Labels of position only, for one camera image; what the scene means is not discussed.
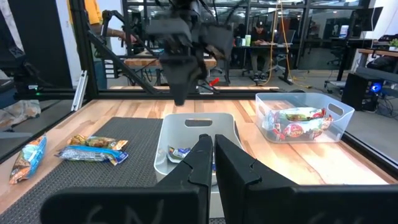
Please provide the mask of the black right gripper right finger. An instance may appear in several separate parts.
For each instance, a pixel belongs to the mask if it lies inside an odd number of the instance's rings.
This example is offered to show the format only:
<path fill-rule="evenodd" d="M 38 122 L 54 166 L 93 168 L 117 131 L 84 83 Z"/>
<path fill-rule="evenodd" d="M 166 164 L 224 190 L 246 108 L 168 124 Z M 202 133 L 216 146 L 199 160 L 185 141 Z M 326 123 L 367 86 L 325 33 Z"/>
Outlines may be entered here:
<path fill-rule="evenodd" d="M 299 185 L 215 136 L 226 224 L 398 224 L 398 184 Z"/>

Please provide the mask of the blue yellow granola bar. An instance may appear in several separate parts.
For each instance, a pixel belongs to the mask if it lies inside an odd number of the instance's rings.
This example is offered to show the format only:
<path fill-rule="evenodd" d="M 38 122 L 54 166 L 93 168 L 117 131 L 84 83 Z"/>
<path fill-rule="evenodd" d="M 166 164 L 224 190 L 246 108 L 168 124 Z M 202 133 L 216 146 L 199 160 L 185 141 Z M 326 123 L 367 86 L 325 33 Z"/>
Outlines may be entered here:
<path fill-rule="evenodd" d="M 167 158 L 170 162 L 178 164 L 186 155 L 191 151 L 190 147 L 187 148 L 174 148 L 169 146 Z"/>

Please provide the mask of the orange granola bar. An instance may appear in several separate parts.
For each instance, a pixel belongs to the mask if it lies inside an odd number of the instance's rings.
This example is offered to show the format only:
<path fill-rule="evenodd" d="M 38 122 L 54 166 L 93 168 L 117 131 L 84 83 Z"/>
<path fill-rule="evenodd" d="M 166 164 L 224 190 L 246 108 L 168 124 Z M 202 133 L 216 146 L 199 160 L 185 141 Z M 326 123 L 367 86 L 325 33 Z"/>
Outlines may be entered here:
<path fill-rule="evenodd" d="M 120 151 L 129 141 L 99 136 L 83 136 L 78 134 L 70 138 L 68 145 L 89 146 Z"/>

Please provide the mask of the black diagonal brace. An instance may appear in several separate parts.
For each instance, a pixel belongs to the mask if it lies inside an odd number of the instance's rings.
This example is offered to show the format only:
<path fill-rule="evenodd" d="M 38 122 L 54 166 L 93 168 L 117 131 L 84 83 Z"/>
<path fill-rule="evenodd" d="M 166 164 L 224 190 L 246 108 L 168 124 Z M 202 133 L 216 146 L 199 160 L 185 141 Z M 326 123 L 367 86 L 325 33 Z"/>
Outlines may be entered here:
<path fill-rule="evenodd" d="M 150 94 L 155 94 L 158 92 L 153 86 L 140 78 L 134 70 L 129 68 L 129 66 L 127 66 L 122 60 L 120 60 L 116 54 L 108 49 L 106 44 L 100 38 L 98 38 L 91 30 L 87 31 L 87 35 L 90 42 L 97 48 L 102 56 L 104 56 L 106 59 L 112 60 L 115 66 L 120 68 L 126 75 L 129 75 L 129 77 L 132 78 L 143 90 Z"/>

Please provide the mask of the person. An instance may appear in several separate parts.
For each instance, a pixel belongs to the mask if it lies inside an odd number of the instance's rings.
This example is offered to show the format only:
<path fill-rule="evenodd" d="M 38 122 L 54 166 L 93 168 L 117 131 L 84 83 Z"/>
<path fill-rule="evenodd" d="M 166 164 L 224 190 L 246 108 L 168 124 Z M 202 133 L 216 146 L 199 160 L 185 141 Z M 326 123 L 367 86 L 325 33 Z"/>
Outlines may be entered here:
<path fill-rule="evenodd" d="M 96 35 L 101 35 L 103 17 L 102 12 L 97 4 L 96 0 L 85 0 L 85 11 L 88 15 L 88 22 L 90 23 L 91 30 Z M 122 30 L 116 30 L 108 28 L 107 37 L 118 37 L 122 40 L 126 40 L 126 33 Z M 93 55 L 93 65 L 95 69 L 95 76 L 98 85 L 98 89 L 107 89 L 108 83 L 105 75 L 105 70 L 102 66 L 102 60 L 100 54 L 97 52 L 95 46 L 91 45 L 91 51 Z"/>
<path fill-rule="evenodd" d="M 255 28 L 251 32 L 251 65 L 254 74 L 254 81 L 266 82 L 269 78 L 269 67 L 271 65 L 271 49 L 262 48 L 264 44 L 271 42 L 270 33 L 265 30 L 265 25 L 262 21 L 257 21 Z M 258 70 L 257 60 L 259 57 L 264 59 L 262 70 Z"/>

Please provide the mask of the black office desk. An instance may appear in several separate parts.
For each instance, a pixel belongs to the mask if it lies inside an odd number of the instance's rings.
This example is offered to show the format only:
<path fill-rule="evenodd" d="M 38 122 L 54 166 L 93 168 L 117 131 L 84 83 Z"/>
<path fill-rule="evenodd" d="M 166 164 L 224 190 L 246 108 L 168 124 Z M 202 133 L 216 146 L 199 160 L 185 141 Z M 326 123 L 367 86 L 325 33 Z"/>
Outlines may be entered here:
<path fill-rule="evenodd" d="M 270 72 L 272 71 L 276 71 L 276 70 L 282 70 L 283 73 L 281 76 L 279 76 L 279 79 L 282 80 L 283 82 L 285 82 L 288 85 L 293 85 L 293 78 L 291 78 L 291 69 L 293 68 L 293 65 L 291 64 L 291 62 L 293 62 L 292 59 L 292 49 L 294 49 L 295 47 L 292 44 L 274 44 L 274 43 L 265 43 L 265 44 L 261 44 L 261 45 L 255 45 L 255 46 L 250 46 L 250 47 L 246 47 L 246 46 L 234 46 L 234 49 L 261 49 L 261 50 L 270 50 L 271 53 L 271 58 L 273 58 L 273 56 L 276 56 L 276 59 L 279 60 L 285 60 L 286 61 L 286 65 L 283 67 L 281 65 L 279 65 L 278 60 L 276 61 L 276 63 L 273 65 L 270 65 Z"/>

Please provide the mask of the silver aluminium extrusion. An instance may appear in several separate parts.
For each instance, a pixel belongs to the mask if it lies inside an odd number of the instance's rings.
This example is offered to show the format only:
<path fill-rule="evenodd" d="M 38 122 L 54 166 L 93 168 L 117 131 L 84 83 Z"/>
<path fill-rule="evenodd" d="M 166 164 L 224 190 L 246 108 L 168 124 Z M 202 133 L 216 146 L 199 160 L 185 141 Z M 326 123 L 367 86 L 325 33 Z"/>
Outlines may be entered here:
<path fill-rule="evenodd" d="M 75 90 L 71 111 L 78 111 L 81 108 L 85 97 L 87 83 L 88 83 L 87 71 L 82 70 L 77 88 Z"/>

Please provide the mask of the black panel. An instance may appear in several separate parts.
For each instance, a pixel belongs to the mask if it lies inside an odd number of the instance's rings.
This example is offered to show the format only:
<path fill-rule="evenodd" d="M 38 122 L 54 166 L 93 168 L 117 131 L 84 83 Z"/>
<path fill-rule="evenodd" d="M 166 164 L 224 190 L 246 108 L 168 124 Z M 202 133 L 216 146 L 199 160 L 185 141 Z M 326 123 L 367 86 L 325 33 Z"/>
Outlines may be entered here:
<path fill-rule="evenodd" d="M 56 0 L 8 0 L 28 61 L 39 77 L 58 88 L 72 79 Z"/>

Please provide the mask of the black computer with blue light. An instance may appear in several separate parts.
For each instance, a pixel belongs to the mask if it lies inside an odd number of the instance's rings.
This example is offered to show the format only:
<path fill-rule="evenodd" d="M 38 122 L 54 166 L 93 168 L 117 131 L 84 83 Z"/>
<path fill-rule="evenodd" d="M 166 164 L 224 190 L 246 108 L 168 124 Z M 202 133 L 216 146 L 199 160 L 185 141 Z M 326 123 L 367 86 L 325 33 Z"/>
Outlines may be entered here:
<path fill-rule="evenodd" d="M 341 101 L 356 111 L 376 111 L 384 80 L 369 75 L 349 73 Z"/>

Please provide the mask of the black equipment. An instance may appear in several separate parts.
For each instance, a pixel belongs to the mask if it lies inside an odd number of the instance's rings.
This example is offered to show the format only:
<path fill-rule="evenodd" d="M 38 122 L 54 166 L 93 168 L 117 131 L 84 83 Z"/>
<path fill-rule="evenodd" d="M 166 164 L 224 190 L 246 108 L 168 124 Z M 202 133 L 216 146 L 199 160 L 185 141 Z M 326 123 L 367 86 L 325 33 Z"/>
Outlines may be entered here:
<path fill-rule="evenodd" d="M 12 40 L 1 36 L 0 70 L 13 79 L 18 94 L 33 95 L 39 90 L 39 71 L 27 61 L 25 53 Z"/>

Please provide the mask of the grey side stand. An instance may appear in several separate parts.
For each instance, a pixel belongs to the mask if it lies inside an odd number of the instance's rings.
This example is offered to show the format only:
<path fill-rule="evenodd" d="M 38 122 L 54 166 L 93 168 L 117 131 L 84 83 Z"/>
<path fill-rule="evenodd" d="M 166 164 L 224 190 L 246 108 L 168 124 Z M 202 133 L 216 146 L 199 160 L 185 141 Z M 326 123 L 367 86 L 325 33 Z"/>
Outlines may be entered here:
<path fill-rule="evenodd" d="M 381 70 L 375 70 L 375 69 L 366 68 L 366 67 L 358 67 L 356 69 L 356 73 L 359 73 L 362 75 L 368 75 L 370 77 L 379 78 L 379 79 L 387 80 L 391 83 L 398 84 L 398 74 L 396 74 L 396 73 L 384 72 Z"/>

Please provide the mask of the dark monitor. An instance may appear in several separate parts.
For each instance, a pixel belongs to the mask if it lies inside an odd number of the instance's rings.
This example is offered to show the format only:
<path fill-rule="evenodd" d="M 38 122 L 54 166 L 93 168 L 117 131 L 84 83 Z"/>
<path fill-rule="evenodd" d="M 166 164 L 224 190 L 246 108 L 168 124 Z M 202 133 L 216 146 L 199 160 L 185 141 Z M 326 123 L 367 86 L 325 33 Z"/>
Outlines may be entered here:
<path fill-rule="evenodd" d="M 351 14 L 353 32 L 369 32 L 376 28 L 383 7 L 358 9 Z"/>

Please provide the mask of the wooden side desk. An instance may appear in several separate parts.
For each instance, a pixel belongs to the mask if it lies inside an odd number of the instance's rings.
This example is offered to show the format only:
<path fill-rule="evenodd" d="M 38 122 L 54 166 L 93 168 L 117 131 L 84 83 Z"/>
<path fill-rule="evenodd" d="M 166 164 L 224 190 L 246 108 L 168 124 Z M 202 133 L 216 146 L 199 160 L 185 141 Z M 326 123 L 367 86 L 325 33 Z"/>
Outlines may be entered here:
<path fill-rule="evenodd" d="M 375 55 L 383 55 L 383 56 L 398 58 L 397 51 L 381 50 L 381 49 L 359 49 L 358 52 L 363 54 L 365 57 L 368 57 L 369 55 L 371 55 L 372 57 L 374 57 Z"/>

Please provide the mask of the black aluminium table frame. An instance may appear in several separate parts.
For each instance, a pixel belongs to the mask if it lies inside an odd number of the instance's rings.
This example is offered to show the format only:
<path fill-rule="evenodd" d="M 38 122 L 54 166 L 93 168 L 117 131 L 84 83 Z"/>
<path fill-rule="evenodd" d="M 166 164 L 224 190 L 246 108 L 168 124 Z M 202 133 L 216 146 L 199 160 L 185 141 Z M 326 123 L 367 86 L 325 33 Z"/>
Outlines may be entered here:
<path fill-rule="evenodd" d="M 388 183 L 398 183 L 398 163 L 390 160 L 377 149 L 366 144 L 362 140 L 356 138 L 349 132 L 341 135 L 340 142 L 330 143 L 331 150 L 340 150 L 341 155 L 332 157 L 325 155 L 318 156 L 322 151 L 321 144 L 305 144 L 293 142 L 292 144 L 267 144 L 268 152 L 261 150 L 261 144 L 266 143 L 265 139 L 257 140 L 255 135 L 259 130 L 255 123 L 255 117 L 250 115 L 254 111 L 254 99 L 257 93 L 263 93 L 269 96 L 271 93 L 277 93 L 279 89 L 276 87 L 239 87 L 232 88 L 221 86 L 213 94 L 191 93 L 186 99 L 186 108 L 189 111 L 201 113 L 205 110 L 204 105 L 208 103 L 211 106 L 220 106 L 228 113 L 234 115 L 241 142 L 244 143 L 245 150 L 253 157 L 262 162 L 268 162 L 272 167 L 276 167 L 282 159 L 292 160 L 290 168 L 295 169 L 298 165 L 309 169 L 308 172 L 295 172 L 295 177 L 315 176 L 320 174 L 320 170 L 312 166 L 311 162 L 320 162 L 325 167 L 327 162 L 336 160 L 338 165 L 343 168 L 344 174 L 348 173 L 348 166 L 343 164 L 343 158 L 347 157 L 351 161 L 358 161 L 369 170 L 383 178 Z M 135 109 L 128 113 L 129 117 L 135 118 L 163 118 L 168 115 L 168 108 L 174 106 L 172 95 L 166 86 L 158 87 L 156 93 L 146 93 L 139 86 L 116 86 L 110 90 L 100 90 L 96 96 L 84 95 L 85 105 L 84 112 L 88 115 L 83 116 L 81 112 L 70 112 L 60 119 L 51 122 L 46 127 L 37 131 L 37 135 L 41 135 L 51 129 L 59 129 L 65 131 L 70 126 L 72 132 L 77 131 L 78 119 L 91 121 L 95 120 L 91 127 L 98 129 L 98 120 L 102 117 L 110 119 L 115 113 L 105 114 L 103 111 L 92 112 L 90 107 L 96 103 L 114 103 L 121 105 L 123 103 L 131 103 Z"/>

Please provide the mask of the black frame post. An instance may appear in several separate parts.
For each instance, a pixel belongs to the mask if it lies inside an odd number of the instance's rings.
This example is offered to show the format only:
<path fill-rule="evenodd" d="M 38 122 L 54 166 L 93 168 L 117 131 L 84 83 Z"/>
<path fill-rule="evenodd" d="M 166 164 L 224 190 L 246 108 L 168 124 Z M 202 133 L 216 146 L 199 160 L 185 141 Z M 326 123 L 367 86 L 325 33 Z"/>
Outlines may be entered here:
<path fill-rule="evenodd" d="M 85 10 L 85 2 L 84 0 L 68 0 L 68 2 L 72 15 L 73 30 L 80 58 L 80 65 L 83 70 L 87 71 L 88 75 L 86 96 L 88 99 L 92 100 L 98 97 L 99 91 L 95 77 L 91 43 L 89 40 L 90 24 Z"/>

